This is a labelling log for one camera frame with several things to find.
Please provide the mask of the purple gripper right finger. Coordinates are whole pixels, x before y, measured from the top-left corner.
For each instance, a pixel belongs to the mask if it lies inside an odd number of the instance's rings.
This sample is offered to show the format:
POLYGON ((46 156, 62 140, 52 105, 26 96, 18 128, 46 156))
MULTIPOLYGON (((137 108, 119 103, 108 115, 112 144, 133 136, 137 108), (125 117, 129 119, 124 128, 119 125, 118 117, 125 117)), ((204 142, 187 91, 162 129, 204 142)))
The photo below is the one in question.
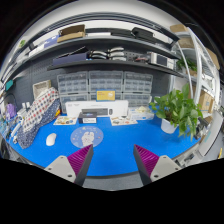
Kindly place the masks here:
POLYGON ((133 154, 143 185, 180 170, 180 167, 167 155, 158 156, 139 145, 134 145, 133 154))

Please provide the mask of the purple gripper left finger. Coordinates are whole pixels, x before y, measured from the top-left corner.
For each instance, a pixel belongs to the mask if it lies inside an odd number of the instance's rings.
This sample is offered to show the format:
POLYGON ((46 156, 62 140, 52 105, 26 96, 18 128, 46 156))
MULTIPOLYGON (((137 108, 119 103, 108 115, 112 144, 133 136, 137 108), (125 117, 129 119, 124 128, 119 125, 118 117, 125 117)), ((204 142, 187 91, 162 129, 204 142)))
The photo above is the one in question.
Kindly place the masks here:
POLYGON ((73 154, 57 157, 45 171, 82 186, 93 156, 93 145, 85 146, 73 154))

